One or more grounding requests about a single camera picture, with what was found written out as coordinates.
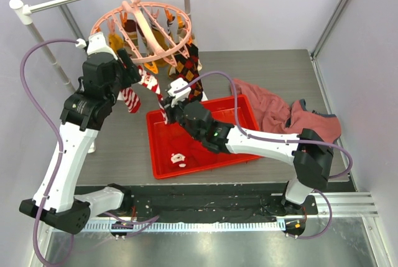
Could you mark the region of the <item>red white striped sock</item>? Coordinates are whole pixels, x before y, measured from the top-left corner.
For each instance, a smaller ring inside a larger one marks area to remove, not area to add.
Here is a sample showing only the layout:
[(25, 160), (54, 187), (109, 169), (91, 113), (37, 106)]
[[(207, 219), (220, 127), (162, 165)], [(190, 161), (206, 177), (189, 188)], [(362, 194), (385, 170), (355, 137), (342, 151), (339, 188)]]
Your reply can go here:
[(125, 103), (130, 113), (137, 113), (141, 107), (141, 100), (131, 87), (122, 89), (119, 92), (118, 100)]
[(163, 120), (164, 120), (164, 124), (167, 124), (169, 122), (169, 119), (166, 115), (165, 109), (162, 105), (163, 102), (163, 96), (160, 90), (160, 85), (159, 85), (159, 81), (158, 79), (153, 76), (151, 73), (145, 71), (144, 68), (142, 68), (141, 66), (138, 66), (138, 72), (139, 75), (141, 76), (141, 80), (139, 82), (140, 85), (142, 85), (143, 87), (145, 87), (146, 89), (152, 91), (153, 93), (155, 93), (156, 97), (157, 97), (157, 102), (160, 108), (160, 112), (162, 114)]

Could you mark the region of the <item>red santa sock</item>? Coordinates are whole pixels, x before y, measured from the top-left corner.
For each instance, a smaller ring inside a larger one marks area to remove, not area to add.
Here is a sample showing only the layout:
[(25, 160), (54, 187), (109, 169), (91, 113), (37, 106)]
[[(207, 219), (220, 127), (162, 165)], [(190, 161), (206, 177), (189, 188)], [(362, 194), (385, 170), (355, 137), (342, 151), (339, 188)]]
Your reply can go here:
[(169, 155), (169, 166), (174, 169), (187, 169), (195, 167), (198, 162), (194, 156), (194, 144), (171, 144)]

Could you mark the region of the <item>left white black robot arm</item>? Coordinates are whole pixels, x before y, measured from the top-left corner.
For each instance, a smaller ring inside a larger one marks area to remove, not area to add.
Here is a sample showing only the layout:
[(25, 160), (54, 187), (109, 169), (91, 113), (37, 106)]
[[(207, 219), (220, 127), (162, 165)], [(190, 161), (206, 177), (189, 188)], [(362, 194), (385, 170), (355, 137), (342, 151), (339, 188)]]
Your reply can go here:
[(138, 67), (125, 49), (94, 52), (82, 65), (79, 88), (64, 102), (53, 158), (40, 189), (23, 200), (21, 213), (38, 217), (58, 230), (76, 235), (88, 220), (108, 211), (124, 217), (131, 212), (131, 191), (117, 184), (85, 195), (75, 194), (91, 144), (111, 114), (121, 90), (140, 81)]

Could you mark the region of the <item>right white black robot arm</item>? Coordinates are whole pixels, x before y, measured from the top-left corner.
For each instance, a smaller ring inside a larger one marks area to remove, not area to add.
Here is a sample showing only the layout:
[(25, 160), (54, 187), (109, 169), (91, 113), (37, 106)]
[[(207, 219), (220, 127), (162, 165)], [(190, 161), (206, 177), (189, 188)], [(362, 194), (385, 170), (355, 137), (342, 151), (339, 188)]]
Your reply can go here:
[(264, 133), (218, 121), (199, 101), (169, 98), (163, 106), (167, 122), (178, 123), (212, 153), (250, 154), (293, 166), (295, 178), (288, 181), (280, 200), (286, 213), (297, 213), (310, 193), (327, 187), (333, 151), (311, 129), (301, 134)]

